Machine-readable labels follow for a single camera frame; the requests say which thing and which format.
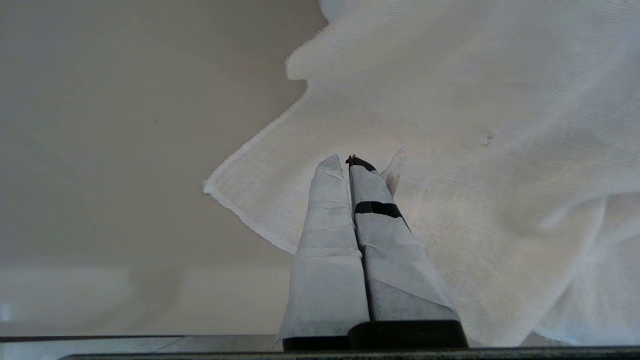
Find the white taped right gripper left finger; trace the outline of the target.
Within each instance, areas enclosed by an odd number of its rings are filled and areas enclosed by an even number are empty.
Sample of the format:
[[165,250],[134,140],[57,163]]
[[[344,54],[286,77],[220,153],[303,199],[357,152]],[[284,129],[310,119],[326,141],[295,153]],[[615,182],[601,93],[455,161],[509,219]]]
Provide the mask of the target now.
[[350,330],[369,321],[350,196],[340,159],[330,155],[310,183],[279,339],[286,352],[345,351]]

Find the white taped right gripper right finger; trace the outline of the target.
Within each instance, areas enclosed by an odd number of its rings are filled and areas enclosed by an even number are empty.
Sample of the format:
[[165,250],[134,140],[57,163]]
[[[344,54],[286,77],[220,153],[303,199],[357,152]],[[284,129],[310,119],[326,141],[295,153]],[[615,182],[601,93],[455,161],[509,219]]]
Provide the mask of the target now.
[[358,350],[469,347],[450,290],[408,226],[386,180],[350,155],[350,196],[370,320],[348,332]]

